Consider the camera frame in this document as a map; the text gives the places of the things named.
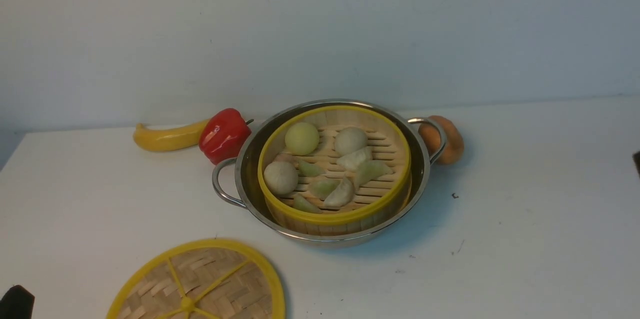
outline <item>toy banana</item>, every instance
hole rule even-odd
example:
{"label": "toy banana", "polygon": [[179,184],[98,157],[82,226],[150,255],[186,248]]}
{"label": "toy banana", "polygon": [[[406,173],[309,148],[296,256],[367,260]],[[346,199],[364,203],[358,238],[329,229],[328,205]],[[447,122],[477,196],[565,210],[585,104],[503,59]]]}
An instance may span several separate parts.
{"label": "toy banana", "polygon": [[138,147],[151,152],[182,150],[198,144],[202,131],[210,119],[173,129],[153,130],[138,123],[133,141]]}

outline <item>red bell pepper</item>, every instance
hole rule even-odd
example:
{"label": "red bell pepper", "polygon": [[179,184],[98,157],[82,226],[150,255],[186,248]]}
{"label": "red bell pepper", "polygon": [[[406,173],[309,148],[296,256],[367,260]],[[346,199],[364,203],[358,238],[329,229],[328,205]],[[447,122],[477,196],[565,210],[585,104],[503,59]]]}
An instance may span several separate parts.
{"label": "red bell pepper", "polygon": [[225,159],[237,157],[251,129],[240,112],[231,107],[215,114],[202,130],[198,146],[202,153],[217,165]]}

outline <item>yellow plastic frame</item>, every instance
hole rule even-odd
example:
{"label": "yellow plastic frame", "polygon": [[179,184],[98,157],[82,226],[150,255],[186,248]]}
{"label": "yellow plastic frame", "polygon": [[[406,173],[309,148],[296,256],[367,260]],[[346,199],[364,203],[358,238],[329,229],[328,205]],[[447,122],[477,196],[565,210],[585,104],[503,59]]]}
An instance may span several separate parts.
{"label": "yellow plastic frame", "polygon": [[[267,282],[269,283],[269,290],[271,292],[271,317],[272,319],[285,319],[285,311],[286,311],[286,306],[285,306],[285,301],[284,301],[284,292],[282,290],[282,283],[280,281],[280,278],[278,276],[278,273],[276,273],[274,267],[270,264],[269,260],[267,260],[261,253],[259,253],[256,249],[253,249],[249,246],[247,246],[246,244],[242,244],[240,242],[237,241],[233,241],[233,240],[228,240],[228,239],[202,239],[202,240],[198,240],[198,241],[192,241],[190,243],[186,243],[186,244],[182,244],[180,246],[176,246],[175,248],[169,249],[167,251],[165,251],[164,253],[154,257],[153,259],[151,259],[151,261],[147,262],[147,264],[145,264],[144,266],[142,266],[142,268],[138,269],[138,271],[135,272],[135,274],[133,274],[133,276],[131,276],[131,278],[129,278],[129,280],[126,281],[126,283],[124,284],[124,286],[122,287],[122,289],[120,289],[120,291],[118,292],[118,294],[116,295],[115,299],[113,300],[113,303],[111,304],[109,311],[107,312],[107,317],[106,319],[117,319],[118,318],[118,314],[122,308],[123,303],[126,301],[127,296],[129,295],[129,293],[131,292],[131,290],[133,289],[133,287],[142,280],[142,278],[144,278],[144,276],[146,274],[148,274],[151,269],[157,267],[158,265],[164,263],[164,262],[169,262],[169,268],[171,269],[171,275],[173,276],[173,280],[176,282],[176,285],[178,285],[178,291],[180,292],[180,295],[183,298],[183,306],[185,305],[185,290],[183,289],[182,284],[180,283],[180,280],[178,280],[178,276],[176,275],[176,272],[173,269],[173,266],[171,264],[171,262],[169,261],[169,259],[171,257],[174,257],[176,255],[180,255],[186,251],[192,251],[195,249],[207,249],[207,248],[222,248],[222,249],[228,249],[230,251],[236,251],[240,254],[242,254],[243,256],[245,256],[247,258],[247,260],[245,262],[243,262],[242,264],[238,265],[236,268],[231,269],[228,273],[226,273],[225,275],[222,276],[222,278],[219,278],[218,280],[216,280],[210,287],[208,287],[208,291],[210,292],[211,290],[213,290],[215,287],[217,287],[217,285],[221,284],[222,281],[226,280],[226,278],[228,278],[229,276],[233,275],[233,273],[235,271],[237,271],[238,269],[242,268],[242,266],[249,264],[251,262],[255,263],[258,268],[260,269],[260,271],[263,273],[263,275],[265,276],[265,278],[267,279]],[[200,309],[194,309],[194,305],[195,303],[198,301],[199,299],[196,299],[193,302],[189,302],[187,303],[187,305],[190,305],[192,308],[190,309],[191,311],[195,312],[195,313],[199,313],[201,315],[204,315],[205,317],[208,317],[210,319],[219,319],[217,316],[205,312],[204,310],[200,310]],[[189,310],[185,310],[183,307],[181,307],[180,309],[176,309],[172,312],[167,312],[166,314],[160,315],[160,318],[170,318],[180,312],[186,312],[187,316],[186,318],[189,318]]]}
{"label": "yellow plastic frame", "polygon": [[[398,137],[400,137],[402,140],[402,148],[404,149],[404,157],[406,158],[406,165],[404,166],[402,174],[400,174],[400,180],[398,180],[395,183],[395,185],[391,187],[391,189],[389,189],[389,191],[384,196],[374,201],[373,203],[366,205],[365,207],[361,207],[359,209],[355,209],[348,212],[340,212],[338,214],[314,214],[312,212],[306,212],[306,211],[294,209],[286,205],[282,201],[280,201],[280,199],[276,198],[276,196],[272,194],[272,192],[267,187],[267,184],[265,182],[265,177],[263,176],[263,171],[262,171],[263,163],[265,162],[266,148],[269,148],[269,146],[272,145],[273,141],[276,139],[276,137],[279,134],[281,134],[281,132],[283,132],[283,130],[288,129],[290,126],[294,125],[295,123],[301,121],[302,119],[308,116],[312,116],[313,114],[317,114],[320,112],[328,112],[330,110],[354,110],[357,112],[363,112],[363,113],[369,114],[370,116],[374,116],[374,117],[377,117],[378,119],[381,119],[382,121],[385,121],[389,126],[391,126],[391,128],[393,128],[393,130],[397,132]],[[361,219],[365,219],[368,216],[380,210],[381,208],[383,208],[384,206],[386,206],[393,198],[395,198],[395,196],[397,196],[398,193],[400,193],[400,190],[402,189],[403,185],[407,183],[407,178],[409,178],[410,167],[411,167],[411,154],[409,151],[409,142],[407,142],[407,138],[402,133],[402,130],[400,130],[400,128],[398,128],[398,126],[395,125],[393,121],[389,120],[386,116],[382,114],[378,114],[375,111],[365,109],[364,107],[357,107],[357,106],[351,106],[351,105],[330,105],[330,106],[318,107],[317,109],[311,109],[309,111],[303,112],[302,114],[298,114],[297,116],[294,116],[293,118],[286,121],[286,123],[282,124],[281,126],[279,126],[278,129],[274,130],[274,132],[271,133],[270,137],[265,142],[262,148],[262,151],[260,152],[260,157],[258,158],[258,182],[260,183],[260,189],[262,189],[262,193],[264,194],[265,198],[272,205],[274,205],[275,208],[277,208],[281,212],[284,212],[284,214],[290,217],[293,217],[295,219],[298,219],[299,221],[303,221],[305,223],[324,225],[324,226],[333,226],[333,225],[339,226],[343,224],[353,223]]]}

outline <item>white wall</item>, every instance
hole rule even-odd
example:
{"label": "white wall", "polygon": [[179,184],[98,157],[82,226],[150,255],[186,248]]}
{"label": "white wall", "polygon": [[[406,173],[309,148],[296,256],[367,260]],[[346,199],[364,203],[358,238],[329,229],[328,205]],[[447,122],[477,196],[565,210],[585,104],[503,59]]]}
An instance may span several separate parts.
{"label": "white wall", "polygon": [[640,93],[640,0],[0,0],[0,128]]}

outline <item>orange squash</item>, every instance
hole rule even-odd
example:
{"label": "orange squash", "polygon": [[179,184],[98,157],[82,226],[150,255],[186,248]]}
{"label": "orange squash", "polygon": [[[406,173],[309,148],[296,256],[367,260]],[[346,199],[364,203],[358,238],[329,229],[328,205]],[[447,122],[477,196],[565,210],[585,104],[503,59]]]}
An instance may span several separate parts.
{"label": "orange squash", "polygon": [[[465,152],[465,142],[462,140],[462,135],[460,135],[458,128],[453,125],[451,120],[444,116],[432,115],[429,118],[438,123],[446,134],[446,145],[444,147],[444,151],[438,160],[436,160],[436,163],[441,164],[442,166],[454,164],[462,158],[462,153]],[[423,123],[420,125],[418,132],[426,144],[429,153],[435,153],[441,144],[438,130],[436,130],[432,125]]]}

